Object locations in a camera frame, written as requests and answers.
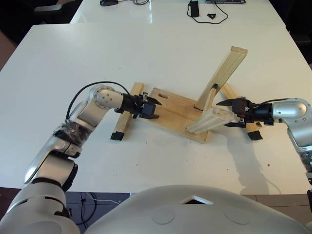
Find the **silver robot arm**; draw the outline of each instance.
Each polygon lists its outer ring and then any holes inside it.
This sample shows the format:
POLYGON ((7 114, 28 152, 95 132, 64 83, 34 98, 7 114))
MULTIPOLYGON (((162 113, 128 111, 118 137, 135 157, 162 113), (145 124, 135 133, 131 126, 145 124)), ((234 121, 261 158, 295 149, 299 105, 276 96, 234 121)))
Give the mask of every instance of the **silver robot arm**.
POLYGON ((288 136, 305 166, 312 185, 312 108, 300 98, 290 98, 272 104, 275 122, 287 125, 288 136))
POLYGON ((156 118, 157 100, 146 93, 130 96, 109 86, 96 85, 48 139, 31 162, 24 183, 0 222, 0 233, 79 233, 66 209, 64 192, 78 171, 75 158, 110 109, 142 118, 156 118))
POLYGON ((246 123, 255 121, 265 125, 285 123, 291 142, 307 169, 307 177, 312 185, 312 108, 300 98, 285 98, 255 104, 245 97, 228 99, 217 105, 231 106, 240 117, 240 122, 229 123, 229 127, 246 127, 246 123))

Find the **dark floor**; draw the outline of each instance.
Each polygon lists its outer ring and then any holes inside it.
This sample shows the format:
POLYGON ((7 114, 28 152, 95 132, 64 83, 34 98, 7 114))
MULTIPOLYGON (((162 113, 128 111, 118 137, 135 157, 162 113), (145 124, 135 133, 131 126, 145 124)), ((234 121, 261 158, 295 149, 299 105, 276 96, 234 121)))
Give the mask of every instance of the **dark floor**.
MULTIPOLYGON (((10 205, 12 199, 19 192, 19 189, 8 189, 0 188, 0 219, 5 214, 8 206, 10 205)), ((97 200, 113 200, 115 202, 121 203, 127 198, 129 194, 120 194, 120 193, 94 193, 97 197, 97 200)), ((72 211, 72 220, 75 223, 81 222, 81 198, 85 199, 84 207, 85 211, 84 218, 87 219, 94 209, 94 201, 86 194, 80 192, 67 192, 66 201, 67 208, 70 208, 72 211)), ((284 213, 293 219, 299 221, 303 225, 306 225, 308 222, 312 221, 312 214, 310 212, 309 202, 307 195, 298 194, 298 195, 246 195, 249 199, 255 200, 262 203, 263 205, 272 207, 273 209, 284 213)), ((87 222, 90 226, 100 217, 111 211, 117 205, 110 201, 98 201, 97 208, 92 216, 92 218, 87 222)), ((84 233, 85 227, 79 225, 81 233, 84 233)))

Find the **white table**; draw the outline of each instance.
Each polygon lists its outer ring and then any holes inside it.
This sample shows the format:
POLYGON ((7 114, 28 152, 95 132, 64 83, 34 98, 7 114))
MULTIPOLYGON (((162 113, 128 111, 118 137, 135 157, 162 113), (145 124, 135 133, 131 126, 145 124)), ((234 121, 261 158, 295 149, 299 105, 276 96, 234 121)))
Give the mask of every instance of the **white table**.
MULTIPOLYGON (((196 24, 186 15, 189 0, 151 0, 150 4, 136 6, 132 1, 120 2, 114 6, 102 7, 99 0, 83 0, 71 23, 190 23, 196 24)), ((214 4, 199 0, 199 21, 218 22, 225 17, 214 4), (207 13, 216 13, 211 20, 207 13)), ((269 0, 246 0, 246 4, 219 4, 229 14, 222 24, 242 26, 262 24, 285 27, 269 0)))
MULTIPOLYGON (((232 45, 249 49, 229 80, 239 94, 254 102, 312 101, 312 71, 280 27, 34 26, 0 73, 0 186, 22 186, 27 165, 85 84, 112 80, 131 89, 140 81, 146 91, 158 87, 197 99, 232 45)), ((85 98, 87 92, 78 99, 85 98)), ((222 126, 203 145, 142 120, 131 122, 123 141, 112 141, 117 120, 111 110, 83 146, 71 191, 198 184, 242 194, 301 194, 310 188, 283 124, 265 126, 264 140, 255 142, 242 129, 222 126)))

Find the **computer mouse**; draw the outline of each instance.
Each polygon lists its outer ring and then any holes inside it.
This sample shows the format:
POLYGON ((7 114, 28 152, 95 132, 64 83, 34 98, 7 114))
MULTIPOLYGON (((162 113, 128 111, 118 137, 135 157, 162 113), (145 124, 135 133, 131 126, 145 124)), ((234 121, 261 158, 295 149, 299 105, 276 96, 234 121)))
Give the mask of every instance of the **computer mouse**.
POLYGON ((112 6, 118 4, 118 0, 101 0, 99 4, 101 6, 112 6))

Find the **chair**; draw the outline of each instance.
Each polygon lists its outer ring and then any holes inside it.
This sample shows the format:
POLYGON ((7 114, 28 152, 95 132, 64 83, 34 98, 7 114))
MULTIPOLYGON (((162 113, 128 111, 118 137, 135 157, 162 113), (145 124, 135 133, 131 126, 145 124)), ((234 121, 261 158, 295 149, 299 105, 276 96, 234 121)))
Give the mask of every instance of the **chair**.
POLYGON ((312 0, 270 0, 308 64, 312 63, 312 0))
POLYGON ((70 23, 82 0, 74 0, 65 4, 38 6, 34 14, 46 23, 70 23))
POLYGON ((287 29, 308 64, 312 63, 312 0, 297 0, 289 13, 287 29))

